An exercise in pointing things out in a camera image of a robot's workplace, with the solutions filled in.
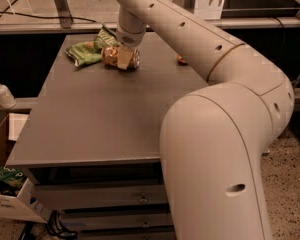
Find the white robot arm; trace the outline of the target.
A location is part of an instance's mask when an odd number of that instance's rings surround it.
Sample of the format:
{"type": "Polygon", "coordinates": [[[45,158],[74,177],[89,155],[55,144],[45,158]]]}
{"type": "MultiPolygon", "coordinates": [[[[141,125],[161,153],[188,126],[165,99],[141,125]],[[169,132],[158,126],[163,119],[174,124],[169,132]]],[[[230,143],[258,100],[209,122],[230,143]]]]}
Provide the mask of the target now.
{"type": "Polygon", "coordinates": [[[288,77],[236,37],[168,0],[117,0],[117,36],[150,26],[207,82],[166,113],[164,184],[177,240],[273,240],[261,156],[294,109],[288,77]]]}

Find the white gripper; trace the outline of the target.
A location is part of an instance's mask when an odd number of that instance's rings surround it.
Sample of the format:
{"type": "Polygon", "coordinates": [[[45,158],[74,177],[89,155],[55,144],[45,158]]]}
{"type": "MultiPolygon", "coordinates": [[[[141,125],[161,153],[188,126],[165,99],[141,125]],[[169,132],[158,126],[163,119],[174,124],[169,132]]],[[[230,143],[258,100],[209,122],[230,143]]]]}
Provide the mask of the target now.
{"type": "Polygon", "coordinates": [[[145,32],[145,24],[118,25],[116,30],[117,40],[123,44],[118,48],[119,69],[126,70],[128,68],[133,57],[133,50],[130,47],[137,47],[142,42],[145,32]]]}

